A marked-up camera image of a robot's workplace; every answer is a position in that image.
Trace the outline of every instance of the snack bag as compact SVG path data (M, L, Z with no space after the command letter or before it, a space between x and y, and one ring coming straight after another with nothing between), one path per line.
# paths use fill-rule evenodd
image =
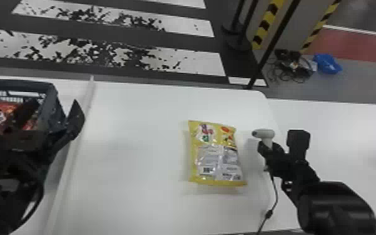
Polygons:
M216 186L246 185L230 126L189 121L191 136L191 182Z

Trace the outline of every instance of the stand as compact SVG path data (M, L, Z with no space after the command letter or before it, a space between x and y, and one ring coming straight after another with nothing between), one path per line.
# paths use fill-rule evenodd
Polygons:
M239 4L237 5L237 9L235 12L235 16L233 17L233 20L230 24L223 24L222 25L222 31L226 34L230 35L238 35L240 33L239 29L237 28L237 25L239 23L239 16L242 12L242 9L245 5L245 0L239 0Z
M255 8L257 8L257 5L258 5L258 0L252 0L252 4L250 5L250 8L248 10L248 14L246 15L245 23L242 26L242 29L241 29L238 37L235 38L235 39L228 38L226 40L227 45L230 48L235 49L237 51L249 51L249 50L252 49L250 42L248 42L248 40L246 39L246 30L249 27L250 20L252 19L252 16L254 15L254 11L255 11Z
M279 39L281 38L281 35L289 23L289 21L292 19L292 16L294 12L297 9L297 6L299 5L301 0L293 0L292 4L290 5L289 9L287 10L287 13L285 14L283 20L280 23L279 28L277 29L277 32L275 32L274 37L271 39L271 42L265 50L264 55L262 56L261 61L258 64L257 72L254 74L254 76L249 80L248 85L246 85L245 89L251 90L254 87L254 84L257 80L258 74L261 74L262 69L264 68L265 64L268 61L268 58L270 58L272 51L274 50L275 46L277 45Z

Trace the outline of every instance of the red floor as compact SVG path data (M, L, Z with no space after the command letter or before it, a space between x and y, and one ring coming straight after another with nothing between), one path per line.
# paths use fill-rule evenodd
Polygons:
M376 36L323 29L306 54L329 53L335 58L376 62Z

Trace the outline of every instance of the black cable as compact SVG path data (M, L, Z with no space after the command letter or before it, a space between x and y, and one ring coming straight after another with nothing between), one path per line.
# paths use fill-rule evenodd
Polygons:
M259 226L258 228L258 231L255 235L259 235L261 232L262 232L262 228L264 227L264 224L265 222L267 222L267 220L269 220L271 218L271 216L273 215L274 213L274 209L275 207L277 206L277 204L279 203L279 192L277 190L277 187L275 186L275 182L274 182L274 177L272 175L271 176L271 182L272 182L272 187L274 188L274 193L275 193L275 202L274 204L272 205L271 209L269 209L266 214L265 214L265 218L264 220L262 221L261 225Z
M277 60L276 58L271 58L274 61L268 62L267 64L270 66L269 70L267 71L267 78L269 81L294 81L295 83L304 83L309 78L308 76L300 76L296 72L289 71L288 66L282 65L283 61ZM307 64L308 69L312 69L311 64L309 61L301 57L302 61L305 61ZM308 70L303 64L299 63L299 67Z
M32 215L35 213L36 209L38 208L39 204L41 203L44 197L44 185L39 180L37 180L37 189L38 198L35 201L31 210L26 214L26 216L22 218L21 222L19 223L19 226L25 224L32 217Z
M23 154L16 154L13 159L14 159L13 164L15 164L19 170L22 170L25 173L27 173L27 175L31 177L33 181L36 183L36 187L37 187L37 191L36 191L37 199L33 207L31 208L31 210L25 216L22 217L18 225L18 227L20 227L24 223L26 223L35 213L36 209L38 208L39 204L41 203L44 197L45 192L44 192L44 183L40 179L38 173L32 168L34 166L29 161L27 161L26 156Z

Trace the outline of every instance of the white floor stripe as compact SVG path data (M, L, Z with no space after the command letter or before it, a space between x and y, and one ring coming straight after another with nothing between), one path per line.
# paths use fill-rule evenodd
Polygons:
M250 78L244 77L229 77L229 82L231 84L238 85L248 85ZM257 79L254 83L254 86L267 86L265 79Z
M63 1L22 0L12 12L24 16L143 28L214 37L210 21Z
M362 30L362 29L352 29L350 27L341 27L341 26L335 26L335 25L324 25L324 28L326 29L335 29L335 30L342 30L347 32L353 32L353 33L361 33L361 34L369 34L369 35L375 35L376 32L374 31L368 31L368 30Z
M166 3L172 5L189 6L192 8L205 9L204 0L143 0L149 2Z
M216 52L0 30L0 58L225 76Z

